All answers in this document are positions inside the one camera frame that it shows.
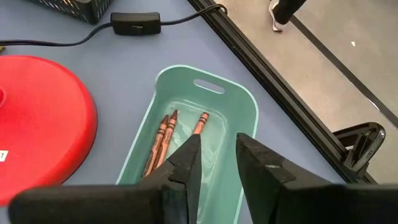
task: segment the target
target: shoe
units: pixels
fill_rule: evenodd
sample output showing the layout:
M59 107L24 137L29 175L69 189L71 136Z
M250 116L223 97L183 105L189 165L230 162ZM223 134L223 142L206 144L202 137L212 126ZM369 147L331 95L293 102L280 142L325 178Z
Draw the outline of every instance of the shoe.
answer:
M272 30L275 32L282 32L285 28L285 24L280 24L275 20L275 16L274 16L274 9L275 7L279 4L279 0L272 0L269 3L269 7L268 7L268 11L269 14L272 17Z

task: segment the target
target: mint green bin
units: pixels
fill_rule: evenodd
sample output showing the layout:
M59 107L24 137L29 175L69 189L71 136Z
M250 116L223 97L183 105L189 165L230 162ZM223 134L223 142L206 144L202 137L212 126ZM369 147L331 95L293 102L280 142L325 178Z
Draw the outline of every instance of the mint green bin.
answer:
M175 65L157 76L155 93L117 184L135 184L141 180L159 123L174 110L178 110L178 121L167 157L192 134L202 112L210 115L201 134L202 178L197 223L236 223L243 196L236 164L236 133L255 136L257 103L245 87L193 67Z

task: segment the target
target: black cable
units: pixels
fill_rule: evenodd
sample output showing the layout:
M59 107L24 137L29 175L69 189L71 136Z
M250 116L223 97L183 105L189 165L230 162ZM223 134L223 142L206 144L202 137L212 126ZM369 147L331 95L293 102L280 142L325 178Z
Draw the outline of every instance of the black cable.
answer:
M76 45L85 43L87 40L92 38L99 31L101 31L105 28L111 27L111 26L112 26L112 24L110 22L102 24L102 25L96 27L95 29L93 29L93 31L91 31L90 34L88 34L88 36L86 38L84 38L83 40L76 42L76 43L71 43L71 44L61 44L61 43L53 43L53 42L38 41L38 40L0 40L0 46L34 45L34 46L47 46L47 47L72 47L72 46L76 46Z
M201 11L198 11L197 13L185 17L183 19L179 19L176 21L167 21L167 22L160 22L160 24L162 26L171 26L171 25L175 25L175 24L181 24L183 22L187 22L190 21L196 17L202 16L205 13L214 10L214 9L224 9L225 14L228 13L228 10L225 6L223 6L222 4L214 4L212 6L208 6L204 9L202 9ZM34 45L34 46L46 46L46 47L72 47L72 46L76 46L76 45L80 45L83 44L85 42L87 42L87 40L90 40L95 34L97 34L99 31L108 28L108 27L112 27L112 23L105 23L102 24L98 27L96 27L93 31L90 32L90 34L88 34L88 36L86 38L84 38L83 40L79 41L79 42L75 42L75 43L70 43L70 44L63 44L63 43L54 43L54 42L46 42L46 41L39 41L39 40L0 40L0 46L12 46L12 45Z
M195 14L193 14L191 16L185 17L183 19L178 19L176 21L161 22L160 24L162 26L171 26L171 25L175 25L175 24L181 24L183 22L190 21L190 20L192 20L192 19L194 19L196 17L202 16L202 15L206 14L208 11L211 11L211 10L214 10L214 9L224 9L224 13L228 14L228 10L227 10L227 8L225 6L223 6L222 4L214 4L212 6L206 7L204 9L202 9L201 11L198 11L197 13L195 13Z

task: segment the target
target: sticker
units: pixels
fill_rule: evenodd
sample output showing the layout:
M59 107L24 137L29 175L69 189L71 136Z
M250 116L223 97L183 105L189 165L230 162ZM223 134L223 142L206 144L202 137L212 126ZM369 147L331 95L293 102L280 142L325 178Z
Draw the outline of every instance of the sticker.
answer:
M0 162L5 162L7 157L8 151L0 150Z

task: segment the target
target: crayon tip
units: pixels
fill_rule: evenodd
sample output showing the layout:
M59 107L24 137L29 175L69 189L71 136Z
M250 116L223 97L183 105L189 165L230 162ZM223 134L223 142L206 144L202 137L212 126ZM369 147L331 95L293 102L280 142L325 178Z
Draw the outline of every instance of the crayon tip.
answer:
M178 113L178 111L175 110L175 111L173 112L172 116L170 117L170 119L177 120L177 113Z
M166 124L167 125L167 122L169 122L169 115L168 114L166 116L164 116L161 124Z

